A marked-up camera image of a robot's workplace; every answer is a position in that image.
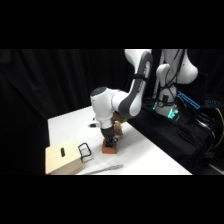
cable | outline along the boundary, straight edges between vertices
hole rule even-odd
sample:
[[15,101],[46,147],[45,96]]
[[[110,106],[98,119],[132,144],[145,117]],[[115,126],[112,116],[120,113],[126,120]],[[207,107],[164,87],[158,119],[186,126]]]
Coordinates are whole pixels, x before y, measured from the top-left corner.
[[[177,97],[182,101],[182,103],[184,104],[185,109],[189,109],[189,108],[190,108],[188,105],[185,104],[185,102],[183,101],[183,99],[182,99],[179,95],[178,95]],[[188,115],[189,115],[191,118],[193,118],[194,120],[196,120],[198,123],[201,123],[200,119],[202,119],[202,120],[204,121],[203,117],[201,117],[200,114],[196,113],[196,111],[194,111],[193,109],[191,110],[191,112],[188,111],[188,110],[186,110],[186,112],[188,113]],[[194,115],[192,115],[192,112],[198,114],[199,118],[196,118]],[[209,152],[209,151],[212,149],[212,147],[214,146],[214,144],[215,144],[215,136],[214,136],[213,131],[208,127],[209,124],[208,124],[207,122],[205,122],[205,123],[206,123],[207,127],[204,127],[204,126],[203,126],[203,128],[205,128],[205,130],[209,133],[209,135],[210,135],[210,137],[211,137],[211,139],[212,139],[212,144],[211,144],[209,150],[207,151],[207,152]]]
[[177,95],[177,97],[182,101],[185,108],[188,108],[192,113],[194,113],[194,115],[189,113],[190,116],[193,116],[193,118],[196,118],[198,120],[201,120],[201,122],[204,122],[207,126],[210,126],[210,125],[214,124],[215,121],[212,120],[210,117],[208,117],[206,114],[201,113],[198,110],[195,110],[194,108],[192,108],[188,104],[185,104],[185,102],[183,101],[183,99],[179,95]]
[[[175,61],[175,59],[176,59],[177,55],[179,54],[179,52],[180,52],[180,49],[178,49],[178,52],[177,52],[175,58],[173,59],[173,62]],[[165,77],[165,83],[166,83],[166,85],[165,85],[164,87],[160,87],[160,88],[159,88],[159,92],[154,93],[151,97],[148,97],[148,98],[146,98],[146,99],[152,99],[153,96],[155,96],[155,95],[161,93],[164,89],[169,89],[169,90],[170,90],[170,86],[169,86],[169,85],[173,82],[173,80],[174,80],[175,78],[176,78],[176,81],[177,81],[177,77],[178,77],[178,75],[179,75],[179,73],[180,73],[180,71],[181,71],[181,66],[182,66],[182,64],[183,64],[183,59],[184,59],[185,52],[186,52],[186,49],[183,49],[183,52],[182,52],[182,55],[181,55],[181,58],[180,58],[180,61],[179,61],[179,64],[178,64],[178,69],[177,69],[177,72],[176,72],[176,74],[174,75],[174,77],[169,81],[169,83],[167,83],[167,76],[168,76],[169,71],[170,71],[170,69],[169,69],[168,72],[167,72],[167,74],[166,74],[166,77]]]
[[181,117],[183,118],[183,121],[184,121],[188,131],[190,132],[191,137],[194,139],[194,142],[196,144],[197,149],[200,150],[201,147],[200,147],[200,145],[198,145],[198,142],[196,141],[196,138],[195,138],[194,134],[191,132],[190,127],[188,126],[186,120],[184,119],[183,114],[181,113],[181,111],[179,111],[179,113],[180,113]]
[[213,149],[216,149],[216,148],[221,144],[221,142],[222,142],[222,140],[223,140],[223,138],[224,138],[224,119],[223,119],[223,116],[222,116],[221,111],[220,111],[218,108],[216,108],[216,110],[219,112],[219,114],[220,114],[220,116],[221,116],[221,119],[222,119],[223,133],[222,133],[222,137],[221,137],[219,143],[218,143]]
[[[150,111],[147,109],[147,107],[142,107],[142,110],[144,110],[146,113],[151,114]],[[183,127],[181,125],[178,124],[178,122],[174,122],[171,119],[167,119],[166,117],[161,117],[160,115],[153,113],[153,115],[155,116],[155,118],[158,118],[158,120],[160,120],[162,122],[162,124],[166,124],[167,126],[171,127],[172,129],[174,129],[183,139],[185,139],[185,141],[195,145],[195,138],[193,137],[192,139],[192,134],[189,131],[189,128]]]
[[118,170],[118,169],[121,169],[123,168],[124,165],[117,165],[117,166],[111,166],[111,167],[108,167],[106,169],[102,169],[102,170],[97,170],[97,171],[93,171],[93,172],[90,172],[90,173],[86,173],[86,174],[82,174],[84,176],[89,176],[89,175],[94,175],[94,174],[98,174],[98,173],[102,173],[102,172],[105,172],[105,171],[110,171],[110,170]]

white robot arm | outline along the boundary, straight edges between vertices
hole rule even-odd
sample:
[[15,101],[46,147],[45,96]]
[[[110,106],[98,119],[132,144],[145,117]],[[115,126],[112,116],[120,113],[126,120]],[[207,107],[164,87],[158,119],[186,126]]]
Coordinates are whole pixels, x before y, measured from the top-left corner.
[[156,104],[156,113],[173,118],[171,113],[177,96],[174,83],[190,84],[198,76],[198,69],[188,58],[187,49],[163,49],[166,64],[159,66],[156,75],[160,81],[160,95]]
[[139,114],[153,64],[151,49],[126,49],[125,56],[135,69],[130,92],[101,87],[95,89],[90,97],[96,120],[100,123],[108,147],[112,147],[115,141],[114,111],[124,119],[134,118]]

wooden object in gripper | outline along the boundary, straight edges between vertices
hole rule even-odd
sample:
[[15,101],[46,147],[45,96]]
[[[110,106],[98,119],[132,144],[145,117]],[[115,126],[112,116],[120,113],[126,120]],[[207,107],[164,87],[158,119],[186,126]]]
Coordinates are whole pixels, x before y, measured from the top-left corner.
[[106,147],[106,139],[104,139],[102,153],[103,154],[117,154],[117,143],[114,144],[113,148],[108,148]]

white table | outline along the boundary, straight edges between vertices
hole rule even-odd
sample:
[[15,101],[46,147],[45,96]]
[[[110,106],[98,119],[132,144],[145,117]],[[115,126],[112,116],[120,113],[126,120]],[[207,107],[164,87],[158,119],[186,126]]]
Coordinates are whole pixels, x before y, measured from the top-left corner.
[[89,145],[93,159],[79,174],[123,164],[122,169],[98,175],[191,175],[128,123],[122,124],[124,136],[117,143],[117,155],[102,154],[103,136],[100,129],[88,127],[94,117],[92,107],[88,107],[48,120],[51,146],[72,138],[78,145]]

